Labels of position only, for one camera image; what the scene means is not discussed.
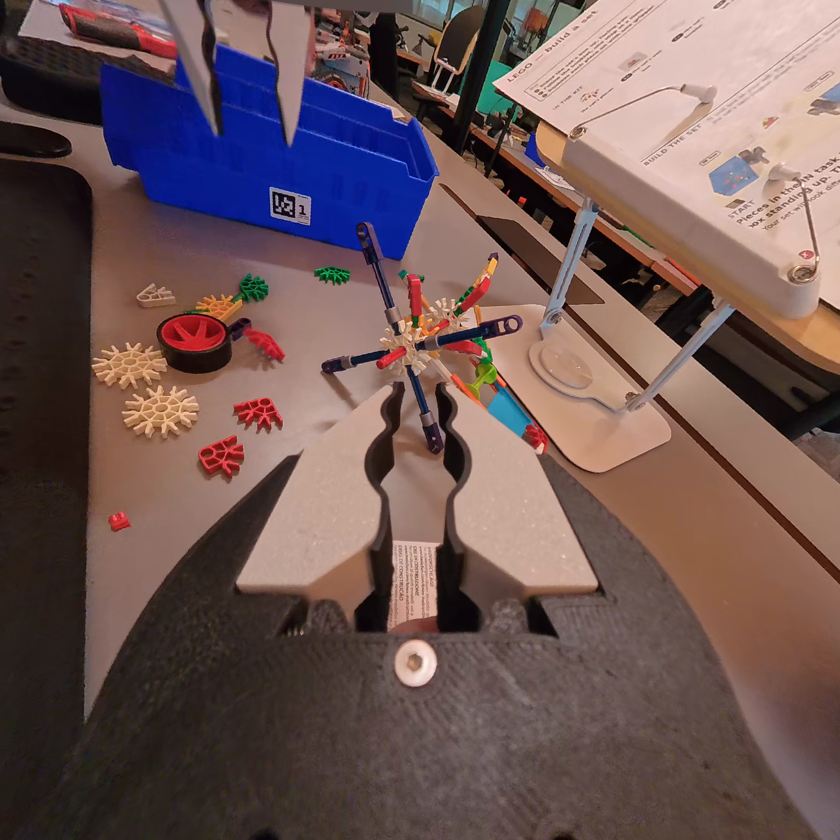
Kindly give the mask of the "black perforated panel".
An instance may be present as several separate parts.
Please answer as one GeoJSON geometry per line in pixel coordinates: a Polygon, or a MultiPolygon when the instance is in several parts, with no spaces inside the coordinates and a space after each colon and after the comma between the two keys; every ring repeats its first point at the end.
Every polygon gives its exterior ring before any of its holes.
{"type": "Polygon", "coordinates": [[[55,785],[81,726],[92,198],[60,165],[1,170],[1,829],[55,785]]]}

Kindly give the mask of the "white instruction sign board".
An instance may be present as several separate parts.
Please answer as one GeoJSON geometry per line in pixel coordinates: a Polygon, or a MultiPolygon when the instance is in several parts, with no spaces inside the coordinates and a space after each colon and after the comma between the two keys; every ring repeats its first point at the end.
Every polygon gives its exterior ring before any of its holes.
{"type": "Polygon", "coordinates": [[[709,286],[838,308],[839,3],[598,2],[496,86],[583,194],[709,286]]]}

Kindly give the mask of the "orange grey toy robot vehicle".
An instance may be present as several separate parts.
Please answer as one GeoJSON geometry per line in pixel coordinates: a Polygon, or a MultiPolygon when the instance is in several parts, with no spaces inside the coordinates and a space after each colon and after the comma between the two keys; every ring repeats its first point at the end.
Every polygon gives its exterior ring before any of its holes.
{"type": "Polygon", "coordinates": [[[370,55],[353,27],[345,27],[341,33],[337,27],[317,28],[315,55],[314,80],[360,98],[370,96],[370,55]]]}

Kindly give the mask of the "red black box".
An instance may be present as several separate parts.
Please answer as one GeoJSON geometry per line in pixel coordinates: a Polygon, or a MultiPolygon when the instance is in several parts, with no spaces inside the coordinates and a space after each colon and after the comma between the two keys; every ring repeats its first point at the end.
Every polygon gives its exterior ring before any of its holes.
{"type": "Polygon", "coordinates": [[[58,9],[65,25],[77,38],[109,47],[139,50],[169,60],[177,58],[174,40],[154,35],[140,24],[125,23],[66,3],[59,4],[58,9]]]}

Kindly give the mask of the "blue plastic bin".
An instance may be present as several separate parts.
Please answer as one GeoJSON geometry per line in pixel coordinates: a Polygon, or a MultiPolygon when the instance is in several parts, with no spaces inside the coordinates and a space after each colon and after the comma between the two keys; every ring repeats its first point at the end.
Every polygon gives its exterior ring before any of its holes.
{"type": "Polygon", "coordinates": [[[219,46],[224,132],[210,130],[181,65],[175,84],[101,68],[101,117],[112,162],[138,172],[149,198],[291,235],[359,249],[374,226],[384,257],[403,257],[438,175],[415,119],[306,79],[287,146],[275,68],[219,46]]]}

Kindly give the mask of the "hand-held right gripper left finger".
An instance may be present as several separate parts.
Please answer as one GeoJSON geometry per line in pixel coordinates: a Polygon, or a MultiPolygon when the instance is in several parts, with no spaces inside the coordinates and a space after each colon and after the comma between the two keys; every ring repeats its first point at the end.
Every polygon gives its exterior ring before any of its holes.
{"type": "Polygon", "coordinates": [[[382,481],[394,466],[403,395],[400,382],[381,388],[300,454],[240,591],[333,600],[358,629],[386,630],[392,525],[382,481]]]}

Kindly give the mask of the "black support post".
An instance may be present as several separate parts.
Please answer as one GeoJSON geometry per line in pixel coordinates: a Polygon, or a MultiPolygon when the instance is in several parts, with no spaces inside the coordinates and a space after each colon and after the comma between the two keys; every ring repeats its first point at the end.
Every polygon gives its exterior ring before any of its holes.
{"type": "Polygon", "coordinates": [[[488,1],[478,32],[476,47],[465,74],[459,95],[455,118],[450,127],[446,144],[461,156],[470,132],[471,120],[476,110],[480,92],[490,67],[503,22],[508,14],[510,1],[488,1]]]}

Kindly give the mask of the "clear suction dome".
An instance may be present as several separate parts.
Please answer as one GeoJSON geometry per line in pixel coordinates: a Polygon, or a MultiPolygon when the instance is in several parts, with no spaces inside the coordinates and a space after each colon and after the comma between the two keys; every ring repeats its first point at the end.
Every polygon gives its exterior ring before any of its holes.
{"type": "Polygon", "coordinates": [[[579,355],[565,348],[545,344],[539,360],[546,374],[559,384],[582,390],[593,381],[590,366],[579,355]]]}

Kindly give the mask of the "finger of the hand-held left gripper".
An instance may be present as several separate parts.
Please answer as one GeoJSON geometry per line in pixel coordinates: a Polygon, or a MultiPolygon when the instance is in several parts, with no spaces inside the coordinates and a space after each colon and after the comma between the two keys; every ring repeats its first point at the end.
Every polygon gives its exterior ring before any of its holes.
{"type": "Polygon", "coordinates": [[[269,2],[266,39],[276,66],[275,91],[287,146],[298,128],[303,82],[312,57],[312,8],[269,2]]]}
{"type": "Polygon", "coordinates": [[[223,131],[222,98],[214,61],[216,33],[210,1],[160,1],[174,36],[178,60],[212,132],[223,131]]]}

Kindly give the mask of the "white mount bracket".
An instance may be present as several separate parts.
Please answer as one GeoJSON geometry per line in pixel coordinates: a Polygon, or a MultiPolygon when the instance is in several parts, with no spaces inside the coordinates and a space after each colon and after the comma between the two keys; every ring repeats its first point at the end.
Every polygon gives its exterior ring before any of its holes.
{"type": "Polygon", "coordinates": [[[635,389],[598,350],[585,341],[567,321],[563,320],[555,324],[543,323],[539,329],[541,338],[530,347],[528,358],[537,376],[545,384],[567,396],[596,401],[614,413],[624,410],[627,399],[635,396],[635,389]],[[546,374],[539,360],[539,353],[545,344],[565,348],[579,355],[591,368],[592,383],[582,390],[575,390],[554,382],[546,374]]]}

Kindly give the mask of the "blue rod cross assembly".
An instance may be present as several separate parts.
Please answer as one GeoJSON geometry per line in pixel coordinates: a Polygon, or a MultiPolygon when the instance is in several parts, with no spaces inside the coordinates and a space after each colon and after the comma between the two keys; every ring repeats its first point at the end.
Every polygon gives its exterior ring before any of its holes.
{"type": "Polygon", "coordinates": [[[475,327],[468,328],[465,325],[467,311],[475,308],[490,288],[498,255],[490,254],[483,273],[462,297],[437,301],[433,307],[425,302],[421,278],[405,274],[411,311],[408,318],[403,318],[383,273],[382,254],[372,224],[357,224],[356,234],[365,262],[372,267],[380,288],[388,328],[381,339],[379,350],[326,360],[322,363],[322,372],[333,375],[373,362],[380,370],[389,369],[398,376],[406,375],[415,394],[427,447],[433,454],[440,454],[444,449],[444,441],[434,413],[427,404],[419,380],[420,374],[437,360],[436,355],[442,350],[481,356],[484,350],[478,345],[479,340],[514,334],[522,328],[522,318],[517,314],[485,321],[476,316],[475,327]]]}

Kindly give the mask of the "colourful toy construction model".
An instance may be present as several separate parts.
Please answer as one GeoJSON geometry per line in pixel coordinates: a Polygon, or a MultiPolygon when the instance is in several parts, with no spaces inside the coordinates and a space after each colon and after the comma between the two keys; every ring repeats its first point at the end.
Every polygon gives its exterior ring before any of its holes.
{"type": "Polygon", "coordinates": [[[381,339],[381,349],[373,353],[380,370],[405,375],[415,392],[421,412],[423,431],[429,449],[443,449],[440,427],[429,412],[420,382],[427,369],[437,372],[445,383],[453,385],[473,403],[484,407],[502,425],[533,448],[538,454],[546,449],[549,438],[519,405],[499,374],[489,347],[491,338],[514,333],[522,324],[518,317],[508,317],[482,326],[479,302],[490,288],[498,266],[498,254],[491,253],[478,278],[458,298],[441,298],[431,304],[424,295],[422,276],[401,270],[406,286],[410,313],[394,321],[381,339]],[[483,405],[480,390],[490,388],[494,395],[483,405]]]}

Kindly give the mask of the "black wheel red hub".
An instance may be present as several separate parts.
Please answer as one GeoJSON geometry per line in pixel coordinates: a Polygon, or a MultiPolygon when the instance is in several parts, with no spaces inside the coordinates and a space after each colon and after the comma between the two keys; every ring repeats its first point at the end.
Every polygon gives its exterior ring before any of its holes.
{"type": "Polygon", "coordinates": [[[227,325],[206,314],[184,313],[168,318],[159,324],[156,336],[168,365],[184,373],[212,373],[232,359],[227,325]]]}

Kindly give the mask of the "dark rectangular plate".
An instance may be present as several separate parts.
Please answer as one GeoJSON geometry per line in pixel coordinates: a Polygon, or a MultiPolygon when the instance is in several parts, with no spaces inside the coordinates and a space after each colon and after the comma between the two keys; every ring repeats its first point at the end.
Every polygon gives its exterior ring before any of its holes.
{"type": "Polygon", "coordinates": [[[488,216],[477,216],[476,221],[542,289],[552,292],[562,265],[559,257],[516,221],[488,216]]]}

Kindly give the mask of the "red connector with green clip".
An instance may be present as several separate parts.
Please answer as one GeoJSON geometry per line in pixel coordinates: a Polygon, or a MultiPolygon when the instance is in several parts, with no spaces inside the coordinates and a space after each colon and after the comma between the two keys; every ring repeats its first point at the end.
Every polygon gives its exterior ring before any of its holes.
{"type": "Polygon", "coordinates": [[[233,434],[201,448],[197,457],[208,476],[223,474],[231,478],[244,462],[245,450],[237,435],[233,434]]]}

